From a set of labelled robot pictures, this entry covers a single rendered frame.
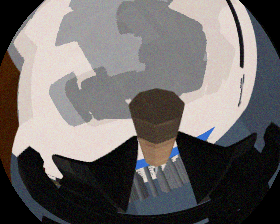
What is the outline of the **grey combination wrench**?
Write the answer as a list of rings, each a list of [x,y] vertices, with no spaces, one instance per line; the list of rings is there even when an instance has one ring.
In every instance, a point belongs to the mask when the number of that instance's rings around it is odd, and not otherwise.
[[[242,75],[242,79],[245,80],[245,75]],[[241,95],[242,95],[242,89],[244,89],[244,88],[242,88],[242,85],[244,85],[244,83],[245,83],[245,81],[242,80],[242,79],[240,81],[240,83],[241,83],[241,85],[240,85],[240,87],[241,87]],[[238,105],[240,105],[240,104],[241,104],[241,96],[240,96],[240,103],[238,103]],[[238,107],[238,105],[237,105],[237,107]]]

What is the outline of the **blue flat strip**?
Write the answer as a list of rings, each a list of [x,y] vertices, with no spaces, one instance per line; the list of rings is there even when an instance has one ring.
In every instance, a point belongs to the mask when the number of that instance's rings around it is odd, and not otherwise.
[[[212,129],[209,129],[209,131],[203,133],[203,135],[197,136],[197,139],[207,140],[209,135],[211,135],[213,129],[214,129],[214,127]],[[171,156],[169,156],[169,159],[171,159],[171,157],[175,157],[177,155],[180,155],[180,152],[177,151],[177,148],[179,148],[179,147],[173,147],[172,148]],[[149,167],[148,163],[145,164],[144,159],[143,160],[137,160],[135,169],[140,169],[140,168],[143,168],[143,167]]]

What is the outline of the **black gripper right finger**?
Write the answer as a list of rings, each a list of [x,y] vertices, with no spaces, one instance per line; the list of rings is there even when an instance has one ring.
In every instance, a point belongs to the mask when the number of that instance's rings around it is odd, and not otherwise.
[[[220,181],[224,179],[226,172],[237,157],[254,147],[257,141],[257,133],[250,133],[248,137],[238,140],[238,143],[229,147],[208,143],[188,133],[177,133],[177,151],[187,169],[189,183],[192,185],[197,204],[211,200],[211,193]]]

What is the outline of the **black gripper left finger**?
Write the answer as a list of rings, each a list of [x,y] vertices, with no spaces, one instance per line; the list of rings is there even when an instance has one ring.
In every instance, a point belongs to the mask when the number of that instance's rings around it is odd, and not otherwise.
[[[127,213],[137,156],[139,139],[133,136],[107,155],[89,163],[60,155],[51,157],[63,176],[95,186],[107,201],[116,206],[117,212]]]

